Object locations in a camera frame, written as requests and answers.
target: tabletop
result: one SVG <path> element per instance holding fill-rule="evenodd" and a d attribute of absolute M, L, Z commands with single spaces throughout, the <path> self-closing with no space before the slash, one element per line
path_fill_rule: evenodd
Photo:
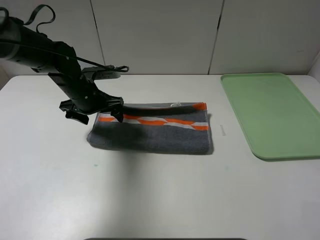
<path fill-rule="evenodd" d="M 320 110 L 320 83 L 289 76 Z M 255 157 L 219 75 L 98 80 L 125 103 L 206 102 L 211 155 L 91 147 L 88 125 L 65 119 L 48 76 L 0 91 L 0 239 L 320 238 L 320 159 Z"/>

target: gray towel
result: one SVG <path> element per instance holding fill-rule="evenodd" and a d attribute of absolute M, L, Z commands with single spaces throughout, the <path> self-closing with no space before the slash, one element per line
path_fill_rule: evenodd
<path fill-rule="evenodd" d="M 207 105 L 198 103 L 125 104 L 123 122 L 98 113 L 87 137 L 106 150 L 209 154 L 212 151 Z"/>

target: green tray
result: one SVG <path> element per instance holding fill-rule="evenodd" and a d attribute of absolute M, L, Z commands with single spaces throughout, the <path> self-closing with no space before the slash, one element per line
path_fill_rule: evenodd
<path fill-rule="evenodd" d="M 257 157 L 320 156 L 320 114 L 286 75 L 226 74 L 221 83 Z"/>

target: orange stripe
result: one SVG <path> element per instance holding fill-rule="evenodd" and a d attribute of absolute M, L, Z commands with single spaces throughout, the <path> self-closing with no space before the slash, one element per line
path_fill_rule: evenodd
<path fill-rule="evenodd" d="M 147 120 L 141 120 L 138 119 L 139 123 L 144 124 L 144 125 L 153 125 L 153 126 L 162 126 L 163 124 L 166 124 L 165 121 L 160 121 L 160 120 L 156 120 L 156 121 L 147 121 Z"/>
<path fill-rule="evenodd" d="M 100 122 L 111 122 L 113 120 L 115 120 L 114 117 L 104 117 L 104 116 L 99 117 Z"/>
<path fill-rule="evenodd" d="M 127 114 L 123 114 L 123 117 L 125 119 L 138 119 L 138 118 L 141 118 L 141 116 L 131 116 L 131 115 L 127 115 Z"/>
<path fill-rule="evenodd" d="M 207 104 L 204 102 L 196 103 L 192 105 L 197 110 L 207 110 Z"/>
<path fill-rule="evenodd" d="M 170 119 L 170 118 L 165 118 L 165 120 L 169 123 L 185 124 L 185 125 L 191 125 L 195 123 L 194 121 L 183 121 L 179 119 Z"/>
<path fill-rule="evenodd" d="M 198 130 L 198 131 L 206 131 L 209 129 L 208 126 L 192 126 L 195 130 Z"/>

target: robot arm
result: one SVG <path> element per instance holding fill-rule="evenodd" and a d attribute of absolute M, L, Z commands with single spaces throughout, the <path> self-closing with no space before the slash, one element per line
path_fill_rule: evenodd
<path fill-rule="evenodd" d="M 103 66 L 77 57 L 73 47 L 62 41 L 52 41 L 43 33 L 36 32 L 25 27 L 33 22 L 38 11 L 48 7 L 52 10 L 53 19 L 55 13 L 48 5 L 39 5 L 31 14 L 30 20 L 24 23 L 22 20 L 9 17 L 5 12 L 0 17 L 0 58 L 30 67 L 36 73 L 48 73 L 48 76 L 69 97 L 62 101 L 59 108 L 66 112 L 67 119 L 75 119 L 83 124 L 88 124 L 87 115 L 97 112 L 110 112 L 119 122 L 123 121 L 122 97 L 110 96 L 99 90 L 93 79 L 88 76 L 88 71 L 82 72 L 77 60 L 99 66 L 98 71 L 127 72 L 127 66 L 113 67 Z"/>

